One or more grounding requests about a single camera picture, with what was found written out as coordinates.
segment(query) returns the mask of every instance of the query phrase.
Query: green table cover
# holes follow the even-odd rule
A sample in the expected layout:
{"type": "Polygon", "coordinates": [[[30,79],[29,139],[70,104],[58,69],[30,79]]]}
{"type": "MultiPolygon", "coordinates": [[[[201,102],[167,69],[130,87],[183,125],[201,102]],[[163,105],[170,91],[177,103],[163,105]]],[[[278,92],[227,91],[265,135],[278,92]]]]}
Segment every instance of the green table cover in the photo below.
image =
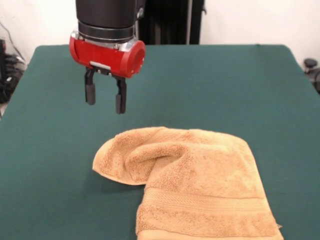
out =
{"type": "Polygon", "coordinates": [[[287,47],[148,46],[124,115],[111,77],[95,75],[85,103],[84,72],[68,46],[38,47],[0,121],[0,240],[136,239],[144,186],[92,162],[115,134],[150,126],[245,139],[285,239],[320,239],[320,98],[287,47]]]}

